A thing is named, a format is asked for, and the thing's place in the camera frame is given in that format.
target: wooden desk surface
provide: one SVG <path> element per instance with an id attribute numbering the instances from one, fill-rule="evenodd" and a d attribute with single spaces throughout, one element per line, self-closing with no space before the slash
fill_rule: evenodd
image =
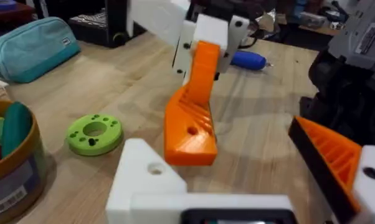
<path id="1" fill-rule="evenodd" d="M 125 138 L 143 138 L 162 154 L 164 109 L 182 82 L 171 71 L 172 47 L 151 34 L 113 50 L 81 46 L 59 68 L 12 87 L 37 117 L 49 166 L 44 194 L 18 223 L 105 223 L 122 145 L 98 157 L 70 152 L 66 130 L 85 114 L 118 117 Z M 214 165 L 176 169 L 192 192 L 287 194 L 300 224 L 322 223 L 318 189 L 287 134 L 298 100 L 315 92 L 308 69 L 317 52 L 261 40 L 252 50 L 274 66 L 262 72 L 230 67 L 215 83 Z"/>

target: label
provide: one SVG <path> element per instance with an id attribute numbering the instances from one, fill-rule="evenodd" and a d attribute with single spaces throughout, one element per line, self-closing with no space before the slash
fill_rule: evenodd
<path id="1" fill-rule="evenodd" d="M 13 193 L 0 200 L 0 213 L 5 212 L 7 209 L 11 208 L 17 202 L 20 202 L 27 195 L 24 186 L 19 187 Z"/>
<path id="2" fill-rule="evenodd" d="M 44 178 L 42 143 L 34 153 L 11 173 L 0 179 L 0 214 L 6 212 L 34 191 Z"/>
<path id="3" fill-rule="evenodd" d="M 361 42 L 356 47 L 355 53 L 357 54 L 367 54 L 375 40 L 375 22 L 372 22 L 367 29 L 366 33 L 363 35 Z"/>
<path id="4" fill-rule="evenodd" d="M 63 45 L 67 46 L 67 45 L 71 44 L 71 41 L 70 41 L 69 38 L 66 37 L 66 38 L 64 38 L 64 39 L 62 40 L 62 43 L 63 43 Z"/>

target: blue handle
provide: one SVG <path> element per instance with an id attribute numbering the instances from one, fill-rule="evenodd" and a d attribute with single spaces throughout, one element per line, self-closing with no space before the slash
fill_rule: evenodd
<path id="1" fill-rule="evenodd" d="M 267 64 L 267 59 L 263 56 L 245 51 L 237 51 L 233 56 L 231 65 L 236 65 L 241 68 L 246 68 L 250 70 L 261 70 Z"/>

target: green disc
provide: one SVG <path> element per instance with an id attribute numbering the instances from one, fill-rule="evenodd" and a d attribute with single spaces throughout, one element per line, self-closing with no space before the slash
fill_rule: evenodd
<path id="1" fill-rule="evenodd" d="M 67 131 L 73 152 L 83 156 L 97 156 L 115 149 L 123 138 L 121 122 L 103 114 L 86 115 L 74 122 Z"/>

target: teal pouch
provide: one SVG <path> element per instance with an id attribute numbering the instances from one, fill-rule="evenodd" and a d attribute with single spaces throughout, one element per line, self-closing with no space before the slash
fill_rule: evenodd
<path id="1" fill-rule="evenodd" d="M 69 25 L 48 17 L 0 37 L 0 78 L 29 83 L 80 52 Z"/>

